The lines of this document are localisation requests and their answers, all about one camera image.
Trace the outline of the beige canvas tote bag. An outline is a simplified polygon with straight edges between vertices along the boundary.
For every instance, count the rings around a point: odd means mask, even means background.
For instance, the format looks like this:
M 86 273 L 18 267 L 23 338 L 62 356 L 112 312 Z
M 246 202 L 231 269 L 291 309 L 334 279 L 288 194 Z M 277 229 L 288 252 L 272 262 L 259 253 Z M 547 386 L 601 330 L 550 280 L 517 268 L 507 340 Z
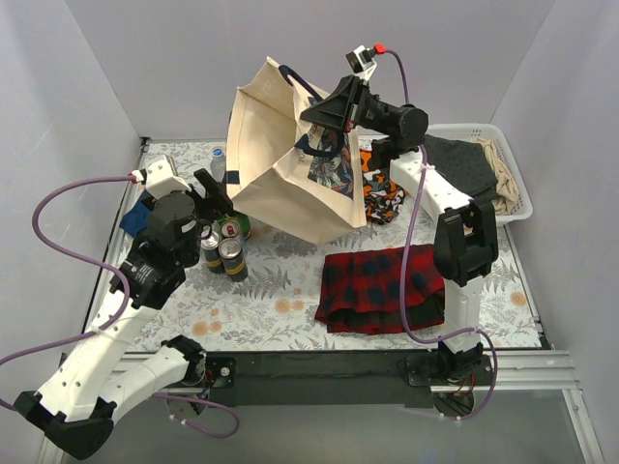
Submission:
M 236 211 L 315 245 L 367 224 L 359 136 L 301 114 L 327 94 L 267 58 L 237 89 L 226 191 Z

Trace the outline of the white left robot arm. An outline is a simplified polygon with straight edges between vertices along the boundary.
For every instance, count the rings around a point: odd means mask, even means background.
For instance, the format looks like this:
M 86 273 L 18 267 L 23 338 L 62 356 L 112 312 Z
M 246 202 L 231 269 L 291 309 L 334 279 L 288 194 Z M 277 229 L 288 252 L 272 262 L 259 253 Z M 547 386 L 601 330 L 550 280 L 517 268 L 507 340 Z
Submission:
M 97 452 L 115 423 L 170 385 L 202 384 L 207 357 L 196 341 L 178 335 L 124 374 L 112 371 L 135 337 L 155 318 L 197 264 L 202 227 L 198 194 L 174 169 L 158 162 L 129 175 L 152 196 L 146 227 L 133 240 L 121 267 L 113 268 L 109 293 L 87 332 L 37 390 L 22 392 L 15 410 L 56 447 L 83 460 Z

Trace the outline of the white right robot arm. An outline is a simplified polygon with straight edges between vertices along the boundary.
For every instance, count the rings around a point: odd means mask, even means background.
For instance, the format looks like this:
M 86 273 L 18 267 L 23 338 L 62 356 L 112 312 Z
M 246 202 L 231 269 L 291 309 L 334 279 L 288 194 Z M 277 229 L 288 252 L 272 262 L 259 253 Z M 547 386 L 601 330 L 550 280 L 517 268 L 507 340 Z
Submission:
M 449 384 L 463 382 L 481 365 L 489 341 L 479 321 L 482 290 L 498 257 L 492 204 L 459 191 L 428 162 L 424 110 L 383 102 L 354 74 L 342 78 L 328 97 L 314 95 L 309 101 L 300 114 L 306 122 L 334 131 L 362 127 L 381 133 L 372 143 L 377 160 L 390 166 L 396 184 L 414 193 L 414 207 L 434 218 L 433 262 L 444 279 L 445 308 L 442 333 L 433 340 L 432 372 Z

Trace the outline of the green Perrier bottle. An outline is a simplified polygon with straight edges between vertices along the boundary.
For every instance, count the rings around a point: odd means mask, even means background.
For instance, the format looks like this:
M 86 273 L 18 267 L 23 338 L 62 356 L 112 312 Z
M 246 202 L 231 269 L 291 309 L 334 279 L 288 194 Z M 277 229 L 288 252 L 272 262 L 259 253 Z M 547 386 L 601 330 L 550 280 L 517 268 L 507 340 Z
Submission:
M 251 222 L 247 215 L 239 214 L 237 220 L 240 224 L 241 231 L 245 240 L 251 236 Z

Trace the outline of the silver top can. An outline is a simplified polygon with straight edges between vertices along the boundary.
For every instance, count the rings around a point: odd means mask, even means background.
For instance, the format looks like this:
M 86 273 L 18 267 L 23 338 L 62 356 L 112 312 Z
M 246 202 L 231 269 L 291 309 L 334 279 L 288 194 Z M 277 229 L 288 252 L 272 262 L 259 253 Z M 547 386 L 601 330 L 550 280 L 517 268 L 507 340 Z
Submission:
M 219 252 L 220 243 L 221 236 L 217 231 L 212 231 L 208 236 L 202 237 L 200 241 L 200 247 L 208 270 L 214 274 L 225 273 Z
M 243 246 L 236 238 L 225 238 L 219 245 L 219 254 L 226 274 L 235 282 L 248 277 Z

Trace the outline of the blue cap Pocari bottle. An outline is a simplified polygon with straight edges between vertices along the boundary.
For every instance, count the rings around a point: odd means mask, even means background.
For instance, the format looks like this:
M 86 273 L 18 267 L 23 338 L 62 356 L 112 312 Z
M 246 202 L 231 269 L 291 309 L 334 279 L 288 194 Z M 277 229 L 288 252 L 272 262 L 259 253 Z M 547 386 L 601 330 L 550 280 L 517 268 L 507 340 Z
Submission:
M 212 177 L 216 182 L 220 183 L 224 180 L 226 173 L 226 157 L 222 148 L 214 148 L 212 150 L 210 169 Z

